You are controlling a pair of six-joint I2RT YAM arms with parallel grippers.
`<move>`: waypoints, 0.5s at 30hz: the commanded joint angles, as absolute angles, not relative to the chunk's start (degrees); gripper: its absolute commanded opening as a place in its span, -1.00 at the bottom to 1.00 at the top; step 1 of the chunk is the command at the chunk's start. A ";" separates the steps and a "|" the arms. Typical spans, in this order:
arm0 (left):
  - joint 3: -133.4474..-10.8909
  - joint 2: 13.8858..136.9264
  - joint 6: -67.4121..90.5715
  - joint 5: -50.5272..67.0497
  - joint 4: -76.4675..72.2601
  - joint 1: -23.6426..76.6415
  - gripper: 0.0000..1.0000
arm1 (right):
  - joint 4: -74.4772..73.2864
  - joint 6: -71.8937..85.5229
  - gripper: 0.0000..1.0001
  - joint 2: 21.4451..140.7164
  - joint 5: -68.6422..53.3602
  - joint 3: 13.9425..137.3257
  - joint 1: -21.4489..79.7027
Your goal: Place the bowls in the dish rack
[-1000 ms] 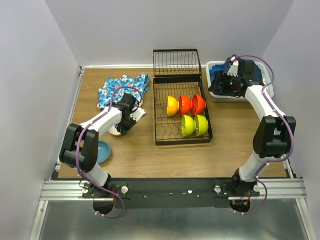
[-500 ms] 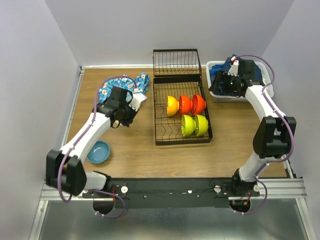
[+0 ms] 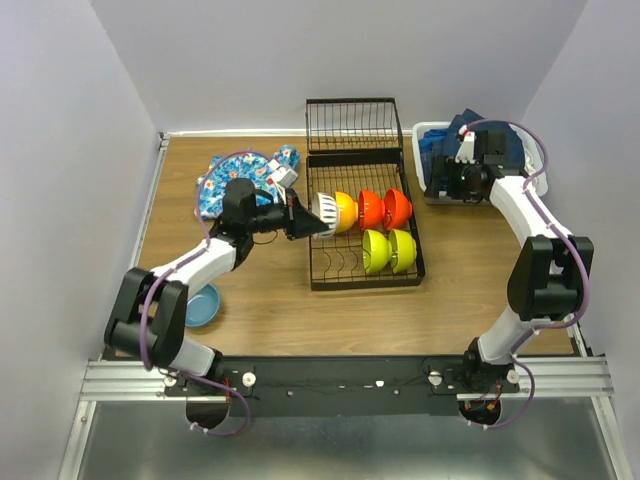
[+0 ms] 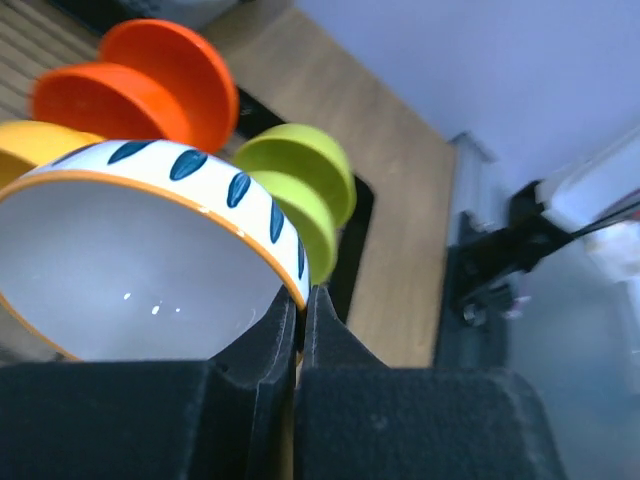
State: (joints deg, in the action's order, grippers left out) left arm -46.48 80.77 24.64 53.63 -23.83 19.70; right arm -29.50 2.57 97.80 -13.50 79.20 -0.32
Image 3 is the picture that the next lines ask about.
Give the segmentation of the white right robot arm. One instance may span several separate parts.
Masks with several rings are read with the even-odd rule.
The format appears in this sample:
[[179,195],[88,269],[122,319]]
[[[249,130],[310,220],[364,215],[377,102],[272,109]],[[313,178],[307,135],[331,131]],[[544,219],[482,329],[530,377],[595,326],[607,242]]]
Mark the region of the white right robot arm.
[[579,322],[590,300],[594,245],[573,235],[543,203],[548,153],[523,125],[479,119],[417,126],[412,146],[426,198],[490,203],[521,247],[503,313],[462,357],[462,384],[484,391],[508,381],[518,353],[535,336]]

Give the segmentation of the lime green bowl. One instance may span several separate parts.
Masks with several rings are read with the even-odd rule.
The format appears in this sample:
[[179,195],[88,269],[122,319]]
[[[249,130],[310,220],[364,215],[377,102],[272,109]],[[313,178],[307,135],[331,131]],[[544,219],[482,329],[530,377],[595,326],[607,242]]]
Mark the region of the lime green bowl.
[[362,249],[366,275],[380,272],[391,260],[391,244],[387,237],[377,230],[364,231]]
[[391,245],[391,269],[394,274],[408,270],[416,261],[417,245],[410,232],[392,229],[388,240]]

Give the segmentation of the black wire dish rack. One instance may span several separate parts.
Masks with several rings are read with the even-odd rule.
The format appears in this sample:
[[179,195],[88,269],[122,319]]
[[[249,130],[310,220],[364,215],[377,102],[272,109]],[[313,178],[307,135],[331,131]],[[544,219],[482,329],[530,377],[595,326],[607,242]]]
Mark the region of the black wire dish rack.
[[308,197],[338,206],[336,230],[309,242],[315,291],[419,285],[425,276],[396,102],[309,99]]

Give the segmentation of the yellow-orange bowl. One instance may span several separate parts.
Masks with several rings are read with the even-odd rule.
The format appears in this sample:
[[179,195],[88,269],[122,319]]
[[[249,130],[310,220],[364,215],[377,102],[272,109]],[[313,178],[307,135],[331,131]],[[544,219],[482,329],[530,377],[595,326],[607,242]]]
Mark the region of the yellow-orange bowl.
[[358,220],[358,203],[347,193],[336,191],[335,201],[339,210],[339,221],[336,227],[336,234],[348,231]]

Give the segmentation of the white plastic basket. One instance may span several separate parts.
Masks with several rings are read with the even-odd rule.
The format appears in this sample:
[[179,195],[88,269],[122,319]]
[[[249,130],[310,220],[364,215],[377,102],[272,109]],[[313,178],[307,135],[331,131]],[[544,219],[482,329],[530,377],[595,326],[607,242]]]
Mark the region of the white plastic basket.
[[[464,205],[467,204],[469,206],[472,205],[470,201],[463,200],[455,200],[450,199],[446,196],[446,191],[442,190],[437,198],[432,198],[427,195],[427,172],[428,168],[426,167],[427,163],[425,160],[425,153],[420,149],[419,142],[424,138],[426,133],[438,132],[439,130],[446,130],[450,125],[449,121],[423,121],[416,123],[412,128],[411,135],[411,144],[412,151],[414,157],[414,163],[416,168],[416,175],[418,178],[418,182],[421,190],[423,191],[425,202],[427,204],[443,204],[443,205]],[[535,152],[539,154],[541,161],[544,159],[544,155],[542,153],[542,147],[537,143],[537,141],[523,128],[517,126],[515,123],[510,123],[509,126],[512,130],[516,132],[518,137],[520,138],[523,146],[523,150],[525,148],[529,149],[531,152]]]

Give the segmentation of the white blue striped bowl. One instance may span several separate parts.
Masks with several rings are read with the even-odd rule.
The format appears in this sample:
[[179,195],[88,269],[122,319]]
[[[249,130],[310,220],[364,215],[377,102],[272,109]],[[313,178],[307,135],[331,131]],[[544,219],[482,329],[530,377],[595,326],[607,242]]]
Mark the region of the white blue striped bowl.
[[318,192],[312,201],[312,213],[325,225],[326,229],[312,236],[314,240],[333,237],[340,222],[340,210],[335,198],[329,194]]

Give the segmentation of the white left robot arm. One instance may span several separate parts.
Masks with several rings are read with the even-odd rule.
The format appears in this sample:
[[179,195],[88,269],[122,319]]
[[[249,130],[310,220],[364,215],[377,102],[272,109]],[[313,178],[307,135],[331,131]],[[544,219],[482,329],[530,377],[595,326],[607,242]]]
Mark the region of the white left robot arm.
[[150,271],[128,270],[104,331],[105,345],[137,356],[147,369],[187,374],[188,384],[201,395],[214,393],[221,385],[223,354],[185,336],[188,301],[246,260],[254,234],[282,230],[295,240],[329,230],[293,189],[266,205],[256,202],[260,194],[248,179],[230,181],[221,215],[194,249]]

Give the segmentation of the orange-red bowl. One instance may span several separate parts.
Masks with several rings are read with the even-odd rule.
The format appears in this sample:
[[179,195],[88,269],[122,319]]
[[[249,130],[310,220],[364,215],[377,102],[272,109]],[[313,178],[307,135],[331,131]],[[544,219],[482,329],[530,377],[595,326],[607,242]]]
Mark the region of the orange-red bowl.
[[387,231],[403,227],[413,214],[413,205],[406,195],[395,188],[390,188],[383,199],[385,214],[383,226]]
[[361,190],[358,197],[358,223],[361,231],[378,226],[386,213],[382,199],[373,191]]

